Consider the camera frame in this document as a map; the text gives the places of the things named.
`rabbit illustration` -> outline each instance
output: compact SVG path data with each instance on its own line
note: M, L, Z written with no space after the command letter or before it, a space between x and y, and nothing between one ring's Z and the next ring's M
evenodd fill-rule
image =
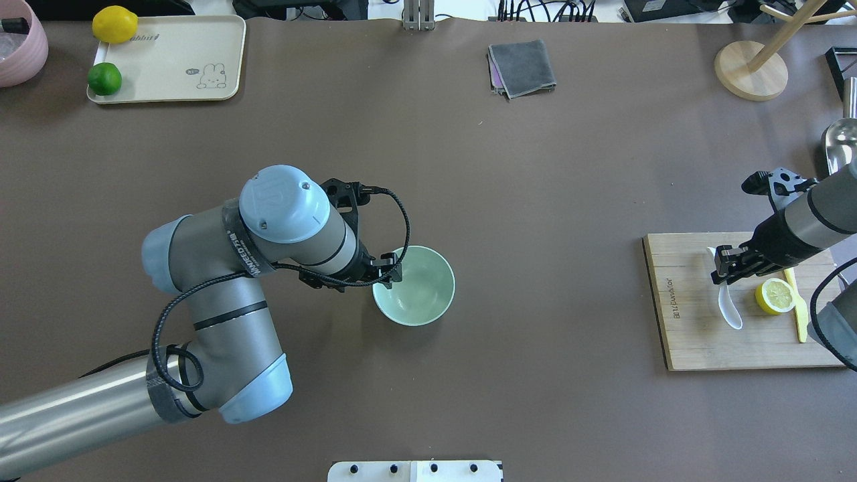
M202 69L202 77L196 88L225 88L226 70L222 63L210 63Z

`metal ladle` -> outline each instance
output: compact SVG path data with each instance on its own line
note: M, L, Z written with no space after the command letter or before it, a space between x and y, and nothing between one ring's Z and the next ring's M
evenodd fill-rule
M829 175L839 171L857 156L857 78L845 81L842 115L824 130L824 153Z

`bowl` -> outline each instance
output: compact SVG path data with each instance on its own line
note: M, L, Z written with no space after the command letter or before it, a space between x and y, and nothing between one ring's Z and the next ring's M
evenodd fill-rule
M402 248L395 250L402 254ZM387 289L372 285L375 304L387 318L417 327L440 318L455 296L455 275L443 256L425 246L408 246L402 261L402 280Z
M24 17L30 24L30 33L24 43L0 61L0 87L11 87L28 81L45 66L48 58L48 39L39 18L23 0L2 0L0 18Z

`gray cloth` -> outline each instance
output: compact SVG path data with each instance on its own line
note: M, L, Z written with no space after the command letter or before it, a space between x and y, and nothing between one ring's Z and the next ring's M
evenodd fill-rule
M494 63L509 99L556 86L544 42L533 40L519 44L488 46L489 61Z

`yellow knife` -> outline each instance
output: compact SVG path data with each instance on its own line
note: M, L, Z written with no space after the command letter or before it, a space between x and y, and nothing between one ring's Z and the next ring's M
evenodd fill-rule
M806 325L809 324L809 310L806 308L806 301L800 297L798 292L798 283L794 278L794 268L785 268L783 273L786 275L786 281L794 290L794 320L797 322L798 341L806 343Z

